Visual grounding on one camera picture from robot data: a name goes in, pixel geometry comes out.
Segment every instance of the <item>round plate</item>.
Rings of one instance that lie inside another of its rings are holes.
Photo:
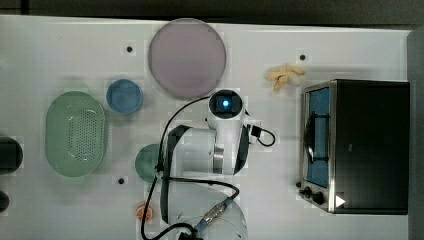
[[[135,170],[138,176],[148,183],[152,183],[155,178],[158,155],[159,144],[150,144],[142,148],[135,159]]]
[[[212,91],[225,64],[221,37],[200,20],[174,20],[162,27],[150,44],[150,71],[159,85],[176,97],[193,98]]]

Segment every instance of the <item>black cable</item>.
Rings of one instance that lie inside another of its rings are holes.
[[[189,178],[174,178],[174,177],[163,177],[162,179],[168,179],[170,181],[175,181],[175,182],[191,182],[191,183],[205,183],[205,184],[216,184],[216,185],[221,185],[224,187],[228,187],[233,189],[235,192],[233,195],[231,195],[232,199],[235,199],[239,193],[240,193],[240,189],[238,189],[236,186],[231,185],[229,183],[224,183],[224,182],[218,182],[218,181],[213,181],[213,180],[200,180],[200,179],[189,179]]]
[[[199,102],[199,101],[202,101],[202,100],[208,99],[209,97],[210,97],[210,96],[203,97],[203,98],[199,98],[199,99],[197,99],[197,100],[195,100],[195,101],[192,101],[192,102],[187,103],[187,104],[186,104],[186,105],[184,105],[182,108],[180,108],[180,109],[179,109],[176,113],[174,113],[174,115],[173,115],[173,116],[172,116],[172,117],[168,120],[168,123],[166,124],[165,129],[163,130],[163,134],[162,134],[162,137],[161,137],[161,140],[160,140],[160,145],[159,145],[159,155],[158,155],[158,164],[156,165],[156,170],[157,170],[157,172],[161,172],[161,171],[163,171],[163,159],[162,159],[163,153],[162,153],[162,146],[163,146],[163,141],[164,141],[164,139],[165,139],[166,131],[168,130],[168,127],[169,127],[169,124],[171,123],[171,121],[175,118],[175,116],[177,116],[177,115],[178,115],[178,114],[179,114],[182,110],[184,110],[186,107],[188,107],[188,106],[190,106],[190,105],[192,105],[192,104],[194,104],[194,103],[196,103],[196,102]],[[175,228],[180,228],[180,227],[184,227],[184,228],[189,229],[191,233],[195,232],[196,230],[193,228],[193,226],[191,226],[191,225],[190,225],[190,224],[188,224],[188,223],[176,223],[176,224],[173,224],[172,226],[168,227],[167,229],[163,230],[163,231],[162,231],[161,233],[159,233],[159,235],[157,235],[156,237],[151,238],[151,239],[150,239],[150,238],[147,238],[147,236],[146,236],[146,234],[145,234],[145,232],[144,232],[144,224],[146,223],[146,214],[147,214],[147,209],[149,208],[150,199],[152,198],[152,194],[153,194],[153,190],[154,190],[155,185],[156,185],[156,181],[157,181],[157,176],[155,175],[155,178],[154,178],[154,180],[153,180],[152,186],[151,186],[151,188],[150,188],[149,196],[147,197],[146,205],[144,206],[143,218],[141,219],[141,227],[140,227],[140,231],[141,231],[141,236],[143,237],[143,239],[144,239],[144,240],[158,240],[158,239],[160,239],[161,237],[163,237],[165,234],[167,234],[169,231],[171,231],[171,230],[173,230],[173,229],[175,229]]]
[[[141,221],[141,229],[140,229],[141,230],[141,236],[143,237],[143,239],[144,240],[158,240],[161,237],[163,237],[165,234],[167,234],[169,231],[171,231],[171,230],[173,230],[175,228],[179,228],[179,227],[185,227],[188,230],[190,230],[190,232],[193,233],[195,230],[194,230],[194,228],[190,224],[187,224],[187,223],[176,223],[176,224],[168,227],[167,229],[163,230],[156,237],[154,237],[154,238],[147,238],[147,236],[146,236],[146,234],[144,232],[144,224],[146,223],[146,213],[147,213],[147,209],[149,208],[150,199],[152,198],[153,189],[155,188],[156,181],[157,181],[157,176],[155,176],[155,178],[153,180],[152,187],[151,187],[150,192],[149,192],[149,196],[147,197],[146,206],[144,206],[143,218],[142,218],[142,221]]]
[[[199,99],[197,99],[195,101],[192,101],[192,102],[187,103],[182,108],[180,108],[176,113],[174,113],[174,115],[168,120],[168,123],[166,124],[165,129],[163,130],[162,137],[160,139],[160,144],[159,144],[158,165],[156,166],[158,172],[163,171],[163,159],[161,159],[161,157],[163,156],[163,152],[162,152],[162,148],[163,147],[162,146],[163,146],[163,140],[165,139],[165,134],[166,134],[166,131],[168,130],[169,124],[171,124],[171,122],[175,118],[175,116],[177,116],[186,107],[188,107],[188,106],[190,106],[190,105],[192,105],[194,103],[200,102],[202,100],[208,99],[208,98],[210,98],[210,96],[202,97],[202,98],[199,98]]]
[[[258,142],[262,145],[262,146],[264,146],[264,147],[271,147],[272,145],[274,145],[274,143],[275,143],[275,135],[272,133],[272,132],[270,132],[270,131],[268,131],[268,130],[266,130],[266,129],[263,129],[263,128],[261,128],[262,129],[262,131],[264,131],[264,132],[266,132],[266,133],[268,133],[269,135],[271,135],[271,137],[272,137],[272,143],[270,143],[270,144],[265,144],[265,143],[263,143],[259,138],[258,138]]]

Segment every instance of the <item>toaster oven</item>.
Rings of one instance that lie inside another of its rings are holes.
[[[302,95],[301,197],[336,214],[407,214],[409,83],[332,80]]]

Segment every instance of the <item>green colander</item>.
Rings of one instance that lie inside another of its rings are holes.
[[[66,177],[92,172],[105,150],[105,113],[98,101],[83,92],[67,92],[50,105],[46,117],[46,157]]]

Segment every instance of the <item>white table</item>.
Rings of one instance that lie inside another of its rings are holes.
[[[135,209],[147,198],[148,185],[134,169],[135,156],[159,141],[183,104],[157,85],[146,61],[150,40],[164,24],[0,16],[0,135],[16,137],[24,149],[21,168],[0,176],[0,189],[11,199],[0,216],[0,239],[141,239]],[[307,70],[302,87],[334,78],[405,81],[409,31],[211,25],[228,52],[220,87],[239,88],[251,115],[277,136],[272,148],[251,146],[247,168],[223,179],[241,189],[237,201],[249,238],[407,239],[407,216],[329,215],[298,197],[301,88],[274,93],[263,76],[289,63]],[[125,52],[128,45],[135,51]],[[145,94],[142,109],[130,117],[111,113],[105,100],[107,87],[119,78],[134,80]],[[44,155],[47,109],[74,88],[88,91],[110,113],[107,153],[84,184],[63,181]],[[197,104],[177,123],[206,127],[205,115],[205,104]],[[117,184],[119,177],[126,183]],[[159,194],[150,232],[165,227]]]

